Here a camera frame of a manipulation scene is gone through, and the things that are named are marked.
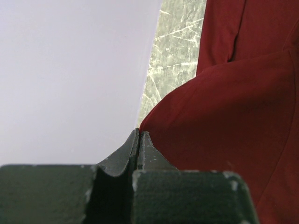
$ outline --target floor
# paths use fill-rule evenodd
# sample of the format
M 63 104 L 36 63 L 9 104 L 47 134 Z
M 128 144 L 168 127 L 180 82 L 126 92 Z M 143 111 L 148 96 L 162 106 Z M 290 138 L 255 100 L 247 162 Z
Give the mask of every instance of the floor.
M 163 0 L 138 126 L 169 92 L 195 77 L 206 0 Z

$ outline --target dark red fabric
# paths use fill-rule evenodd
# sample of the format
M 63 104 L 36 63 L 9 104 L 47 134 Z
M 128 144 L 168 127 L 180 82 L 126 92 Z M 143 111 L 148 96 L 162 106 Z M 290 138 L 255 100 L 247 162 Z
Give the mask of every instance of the dark red fabric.
M 238 2 L 231 6 L 239 16 L 221 12 L 225 2 Z M 299 1 L 284 2 L 208 1 L 199 74 L 161 100 L 140 127 L 179 169 L 239 173 L 262 224 L 299 223 L 299 24 L 290 4 Z M 226 18 L 211 19 L 214 12 Z M 221 29 L 221 19 L 231 24 Z M 262 24 L 257 31 L 254 23 Z M 249 41 L 252 30 L 257 36 Z

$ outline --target white surface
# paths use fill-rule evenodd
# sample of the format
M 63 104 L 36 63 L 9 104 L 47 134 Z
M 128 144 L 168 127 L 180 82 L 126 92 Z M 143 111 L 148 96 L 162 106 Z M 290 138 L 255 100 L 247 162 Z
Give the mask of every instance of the white surface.
M 0 1 L 0 165 L 97 163 L 124 143 L 160 4 Z

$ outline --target maroon garment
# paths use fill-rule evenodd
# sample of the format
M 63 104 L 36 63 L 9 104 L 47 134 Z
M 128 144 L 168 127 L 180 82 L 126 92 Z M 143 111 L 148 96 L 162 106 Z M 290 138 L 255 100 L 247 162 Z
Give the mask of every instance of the maroon garment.
M 177 168 L 239 173 L 262 224 L 299 223 L 298 4 L 208 1 L 196 78 L 141 124 Z

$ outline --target green marble floor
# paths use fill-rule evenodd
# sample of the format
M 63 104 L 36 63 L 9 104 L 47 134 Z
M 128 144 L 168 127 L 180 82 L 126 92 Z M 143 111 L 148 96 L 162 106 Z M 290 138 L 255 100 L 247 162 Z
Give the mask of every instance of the green marble floor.
M 206 0 L 163 0 L 138 126 L 169 92 L 195 77 Z

